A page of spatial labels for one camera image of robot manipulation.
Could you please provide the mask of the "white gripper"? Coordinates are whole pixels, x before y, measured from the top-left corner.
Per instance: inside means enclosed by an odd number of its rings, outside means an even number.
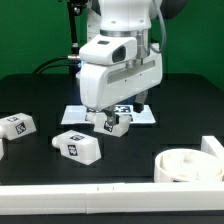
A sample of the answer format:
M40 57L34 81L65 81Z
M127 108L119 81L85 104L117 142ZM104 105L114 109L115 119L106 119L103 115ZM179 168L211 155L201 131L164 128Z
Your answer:
M84 62L80 71L81 102L93 110L103 110L110 126L117 124L112 106L136 95L135 112L142 112L148 92L162 80L162 56L153 51L137 59L134 37L97 35L79 52Z

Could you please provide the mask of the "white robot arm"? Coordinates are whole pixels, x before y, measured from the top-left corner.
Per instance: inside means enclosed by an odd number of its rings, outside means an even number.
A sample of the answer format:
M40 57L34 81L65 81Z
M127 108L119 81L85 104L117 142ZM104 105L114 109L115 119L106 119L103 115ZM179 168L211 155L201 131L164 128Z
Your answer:
M143 109L147 90L162 79L166 44L149 40L151 21L177 16L188 0L98 0L100 32L79 51L83 105L106 114L109 125L119 119L114 105L134 96Z

